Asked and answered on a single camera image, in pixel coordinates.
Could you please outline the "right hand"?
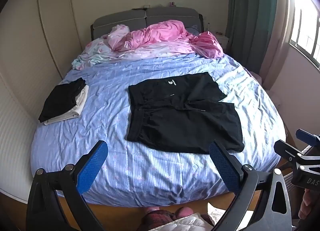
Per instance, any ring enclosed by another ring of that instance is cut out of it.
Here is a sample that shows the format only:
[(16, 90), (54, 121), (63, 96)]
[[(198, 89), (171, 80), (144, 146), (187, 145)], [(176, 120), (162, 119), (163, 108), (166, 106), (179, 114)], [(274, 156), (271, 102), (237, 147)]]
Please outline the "right hand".
[(300, 205), (300, 210), (298, 213), (298, 216), (301, 220), (304, 220), (307, 218), (307, 216), (312, 211), (312, 208), (316, 204), (318, 198), (319, 198), (319, 191), (314, 191), (310, 189), (304, 190), (303, 200)]

